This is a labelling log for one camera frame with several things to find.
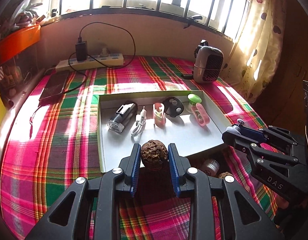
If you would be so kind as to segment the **black oval remote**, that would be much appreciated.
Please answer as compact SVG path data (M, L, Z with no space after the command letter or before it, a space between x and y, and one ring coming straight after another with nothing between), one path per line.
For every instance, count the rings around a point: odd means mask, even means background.
M183 103L174 96L166 98L162 104L165 107L164 112L172 118L180 116L184 111Z

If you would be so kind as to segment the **plaid bedspread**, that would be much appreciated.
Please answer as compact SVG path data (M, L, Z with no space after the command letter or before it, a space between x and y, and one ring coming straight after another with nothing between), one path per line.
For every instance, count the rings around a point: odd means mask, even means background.
M191 61L138 56L127 68L88 70L85 86L63 96L59 103L39 109L29 137L29 119L49 76L45 76L24 103L12 127L0 176L2 217L17 239L24 239L53 202L77 178L101 176L97 142L99 96L153 90L203 90L230 122L238 118L251 128L265 123L251 106L222 79L198 85L182 80ZM245 154L232 148L220 153L229 171L273 219L276 194L251 175ZM174 197L167 182L166 197L150 193L139 181L137 195L120 202L121 239L187 239L190 200Z

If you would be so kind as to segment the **black smartphone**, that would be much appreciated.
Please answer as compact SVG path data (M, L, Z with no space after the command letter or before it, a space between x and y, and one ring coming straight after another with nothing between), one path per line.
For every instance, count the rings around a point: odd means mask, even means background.
M65 91L69 70L52 74L39 98L39 106L57 103Z

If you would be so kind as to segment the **green white cardboard box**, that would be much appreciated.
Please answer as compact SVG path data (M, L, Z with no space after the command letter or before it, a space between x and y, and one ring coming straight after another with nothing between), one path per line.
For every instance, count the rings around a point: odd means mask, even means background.
M98 105L98 153L101 171L107 172L118 167L121 159L130 155L135 143L143 145L149 140L159 140L165 146L174 143L179 155L189 160L207 158L222 150L225 147L222 133L231 123L208 95L200 90L194 93L202 99L202 106L210 118L210 122L204 127L199 126L194 115L187 110L175 118L167 116L163 126L154 123L154 103L163 102L173 96L186 104L189 101L188 90L101 95ZM145 126L137 137L131 135L136 125L134 116L121 133L110 130L108 126L110 118L114 117L119 107L127 101L136 103L139 110L146 110Z

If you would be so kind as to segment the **white power strip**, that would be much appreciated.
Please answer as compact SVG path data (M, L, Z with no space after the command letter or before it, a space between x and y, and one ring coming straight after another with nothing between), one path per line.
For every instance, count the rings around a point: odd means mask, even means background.
M72 68L70 65L78 71L86 70L86 69L94 69L99 67L104 67L104 65L110 66L110 67L119 67L124 64L124 57L122 54L109 54L107 57L100 57L100 56L94 56L98 61L101 62L98 63L91 57L87 57L86 61L78 62L76 58L70 59L70 60L64 60L60 61L57 66L55 67L56 72L62 72L62 71L72 71Z

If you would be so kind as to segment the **brown walnut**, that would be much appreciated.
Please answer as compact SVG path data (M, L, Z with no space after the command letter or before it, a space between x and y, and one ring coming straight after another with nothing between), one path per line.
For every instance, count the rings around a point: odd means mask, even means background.
M233 177L233 175L230 172L223 172L223 173L218 175L218 178L219 179L224 179L227 176L232 176Z
M165 145L159 140L149 140L141 147L143 165L151 171L160 171L168 161Z

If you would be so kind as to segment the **black charger adapter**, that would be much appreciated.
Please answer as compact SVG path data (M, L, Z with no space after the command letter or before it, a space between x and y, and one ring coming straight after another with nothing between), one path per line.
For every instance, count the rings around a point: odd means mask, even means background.
M87 42L78 37L78 42L75 45L76 60L78 62L87 60Z

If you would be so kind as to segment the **black bike light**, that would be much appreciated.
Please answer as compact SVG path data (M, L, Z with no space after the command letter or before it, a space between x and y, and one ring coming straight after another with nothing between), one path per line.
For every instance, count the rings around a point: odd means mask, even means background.
M110 130L122 133L130 119L136 114L138 105L135 102L127 101L122 104L115 112L115 116L108 121Z

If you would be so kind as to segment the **orange box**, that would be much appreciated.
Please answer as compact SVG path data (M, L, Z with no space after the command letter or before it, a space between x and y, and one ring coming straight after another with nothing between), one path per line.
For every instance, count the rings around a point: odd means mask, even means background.
M40 41L39 24L20 29L0 41L0 66Z

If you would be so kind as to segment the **white grey knob stand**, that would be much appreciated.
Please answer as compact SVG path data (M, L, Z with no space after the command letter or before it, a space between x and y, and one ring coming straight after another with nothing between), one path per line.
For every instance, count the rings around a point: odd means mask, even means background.
M237 119L237 124L228 126L226 128L226 131L241 135L241 128L243 127L243 125L244 125L243 119Z

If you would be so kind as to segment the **yellow spotted curtain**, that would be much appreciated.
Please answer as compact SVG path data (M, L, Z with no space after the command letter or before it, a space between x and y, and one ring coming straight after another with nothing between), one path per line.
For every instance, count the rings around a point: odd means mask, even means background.
M247 20L220 77L254 103L276 74L285 29L286 0L251 0Z

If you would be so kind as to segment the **small clear silver jar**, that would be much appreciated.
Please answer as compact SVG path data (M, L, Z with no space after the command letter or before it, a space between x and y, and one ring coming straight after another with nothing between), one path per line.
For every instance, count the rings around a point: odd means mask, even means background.
M208 176L215 177L219 170L219 163L214 159L207 159L200 169Z

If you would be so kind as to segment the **green top white stand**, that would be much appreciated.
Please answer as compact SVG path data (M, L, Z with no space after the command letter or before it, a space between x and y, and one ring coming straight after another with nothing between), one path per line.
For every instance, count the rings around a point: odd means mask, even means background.
M202 102L202 99L199 96L197 96L196 94L192 94L192 93L187 96L187 99L188 99L188 102L184 103L184 109L188 111L189 113L191 113L191 108L193 106L195 106L197 103Z

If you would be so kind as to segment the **small white black heater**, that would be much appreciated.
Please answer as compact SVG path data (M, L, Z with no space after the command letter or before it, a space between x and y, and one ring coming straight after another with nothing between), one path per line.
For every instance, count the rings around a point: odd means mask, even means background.
M211 83L218 79L222 68L223 52L209 46L206 40L201 40L194 51L195 63L192 74L181 74L184 80L194 80L196 83Z

